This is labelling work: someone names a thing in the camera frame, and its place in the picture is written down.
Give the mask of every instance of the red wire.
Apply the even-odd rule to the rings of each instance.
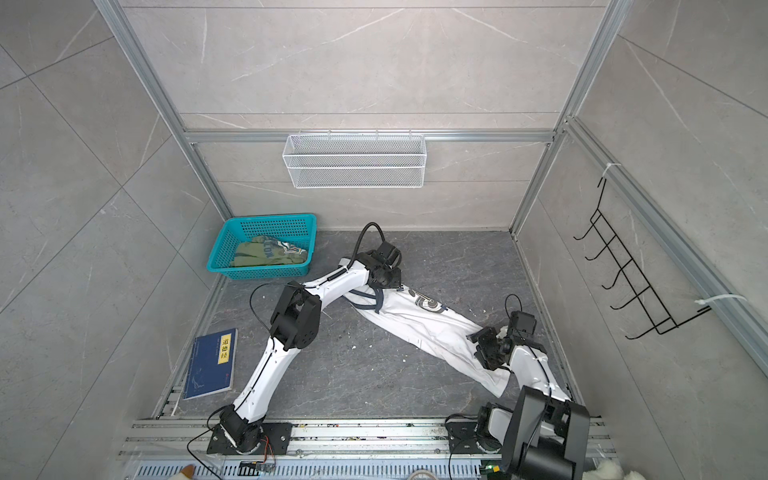
[[[264,438],[266,439],[266,445],[264,446],[264,460],[262,461],[262,463],[266,463],[266,452],[267,452],[267,449],[270,447],[270,437],[265,435]]]
[[[272,460],[275,462],[274,468],[277,468],[277,457],[275,456],[275,449],[272,448],[271,444],[270,444],[270,452],[272,452]]]

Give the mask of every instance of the aluminum frame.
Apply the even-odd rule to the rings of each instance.
[[[168,378],[168,381],[160,394],[160,398],[157,401],[154,411],[152,412],[153,419],[159,419],[162,415],[170,415],[173,412],[179,398],[181,397],[181,385],[184,383],[184,377],[187,375],[187,368],[190,362],[189,352],[192,349],[192,343],[198,336],[203,336],[207,333],[210,322],[213,319],[213,313],[216,307],[219,305],[221,295],[224,292],[224,287],[227,285],[229,279],[224,275],[216,275],[214,285],[208,292],[208,297],[205,299],[205,306],[200,311],[195,322],[195,328],[190,331],[187,341],[184,344],[179,361],[177,361],[176,369]]]
[[[193,452],[205,452],[213,435],[207,431],[206,421],[205,418],[134,421],[124,432],[125,440],[118,453],[118,460],[172,460],[180,456],[188,458],[188,442]],[[281,455],[280,458],[448,458],[450,453],[449,434],[445,430],[445,419],[442,417],[299,418],[268,419],[266,422],[293,424],[287,454]],[[546,423],[541,434],[547,437],[555,436],[554,430]],[[599,417],[590,420],[587,457],[616,457],[614,444]],[[237,455],[234,458],[259,459],[259,455]],[[454,458],[498,459],[501,454],[454,454]]]
[[[214,202],[219,215],[221,215],[222,219],[229,220],[233,216],[232,210],[221,190],[219,190],[219,184],[208,170],[200,152],[185,138],[184,125],[181,123],[178,111],[163,89],[157,74],[144,53],[144,49],[137,40],[136,33],[128,23],[122,7],[118,4],[117,0],[94,0],[94,3],[101,12],[101,16],[104,17],[104,21],[107,22],[107,25],[112,30],[128,62],[133,67],[144,89],[147,90],[149,97],[152,99],[152,103],[154,103],[157,111],[168,126],[171,135],[173,135],[182,153],[184,153],[187,161],[189,161],[192,170],[194,170],[197,178],[200,179],[203,187],[208,192],[208,196]]]
[[[427,141],[508,141],[549,142],[552,130],[542,128],[517,128],[510,130],[189,130],[186,139],[193,144],[202,143],[283,143],[294,134],[414,134],[423,135]]]
[[[618,163],[578,118],[567,118],[565,131],[601,171],[609,163]],[[703,298],[738,293],[624,168],[607,169],[605,178]],[[735,298],[724,298],[712,302],[710,306],[763,374],[768,376],[768,329],[765,320],[749,303]]]
[[[523,199],[515,213],[515,218],[512,219],[512,224],[509,226],[509,231],[512,233],[513,237],[520,233],[520,229],[522,228],[523,223],[525,223],[525,219],[528,218],[528,214],[531,212],[533,202],[536,200],[538,192],[541,190],[541,185],[544,184],[544,180],[552,168],[554,158],[558,155],[562,143],[563,127],[566,120],[568,117],[577,114],[581,105],[584,103],[584,99],[587,97],[587,93],[594,83],[594,78],[598,75],[600,66],[603,65],[603,61],[608,55],[611,45],[614,43],[614,39],[619,32],[621,24],[627,17],[631,5],[632,0],[611,0],[611,3],[605,8],[603,20],[598,27],[597,33],[594,35],[592,45],[587,52],[584,64],[578,72],[576,82],[571,89],[571,93],[568,95],[568,99],[565,101],[565,106],[554,127],[554,141],[551,145],[547,146],[542,154],[541,159],[536,166],[536,171],[534,172],[531,181],[528,183],[525,195],[523,195]]]

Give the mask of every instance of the black wire rack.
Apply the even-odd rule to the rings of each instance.
[[[600,237],[600,240],[603,243],[603,248],[598,252],[597,255],[594,257],[584,257],[588,261],[596,260],[600,255],[603,254],[603,252],[607,251],[611,258],[613,258],[614,262],[616,263],[616,266],[618,267],[618,271],[616,272],[616,276],[614,277],[614,281],[611,283],[610,286],[601,285],[604,289],[610,290],[614,286],[616,286],[616,282],[619,280],[619,276],[623,276],[625,280],[627,281],[627,284],[632,289],[632,293],[634,294],[632,298],[627,300],[623,305],[621,306],[612,306],[611,308],[613,310],[621,310],[630,303],[637,300],[637,302],[640,304],[641,308],[643,309],[643,312],[647,316],[648,320],[650,320],[650,324],[652,327],[650,329],[645,330],[644,332],[640,333],[636,336],[627,336],[625,335],[629,340],[636,340],[640,337],[656,330],[656,333],[659,335],[664,335],[665,333],[669,333],[671,330],[674,330],[676,328],[679,328],[686,323],[690,322],[691,320],[702,316],[703,314],[709,312],[711,307],[705,306],[701,309],[698,309],[696,311],[696,314],[694,314],[692,317],[683,320],[682,322],[678,322],[672,317],[672,314],[667,309],[667,306],[664,305],[664,302],[661,301],[661,298],[659,297],[658,293],[656,293],[656,289],[654,289],[653,285],[650,284],[650,281],[645,276],[645,273],[643,272],[643,269],[641,269],[640,265],[637,264],[637,261],[635,261],[634,257],[632,256],[632,253],[630,253],[629,249],[624,245],[624,242],[621,240],[621,238],[616,233],[616,230],[611,226],[611,223],[608,222],[608,219],[603,215],[603,213],[600,210],[600,204],[603,201],[603,193],[605,192],[605,178],[601,178],[598,182],[598,188],[601,188],[600,190],[600,198],[598,199],[598,206],[594,209],[593,214],[589,217],[590,226],[587,229],[586,232],[584,232],[584,235],[581,237],[574,237],[574,240],[583,240],[592,230]],[[603,233],[598,229],[597,223],[599,220],[603,220],[607,228],[609,229],[610,233],[608,235],[603,235]],[[628,257],[629,260],[626,262],[619,261],[617,257]],[[638,286],[636,283],[633,283],[632,280],[630,280],[630,277],[627,275],[627,268],[630,266],[634,266],[637,268],[637,271],[640,272],[640,275],[642,277],[642,281],[644,282],[644,286],[640,285]],[[654,320],[654,315],[651,315],[649,312],[649,308],[647,305],[647,301],[643,300],[644,293],[648,292],[648,295],[652,295],[655,297],[658,304],[661,306],[661,315],[664,317],[660,322],[657,322]]]

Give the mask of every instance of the green clothing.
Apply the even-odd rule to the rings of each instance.
[[[237,246],[230,266],[292,265],[306,262],[309,252],[267,235],[254,237]]]

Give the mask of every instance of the white t-shirt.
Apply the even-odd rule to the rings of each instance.
[[[344,297],[359,306],[376,305],[375,293],[369,286],[356,289],[364,296],[354,291]],[[397,290],[381,291],[383,302],[379,312],[357,309],[360,315],[430,355],[445,360],[459,372],[480,382],[495,396],[502,395],[510,372],[484,369],[475,358],[476,345],[467,339],[467,335],[481,329],[480,325],[405,285]]]

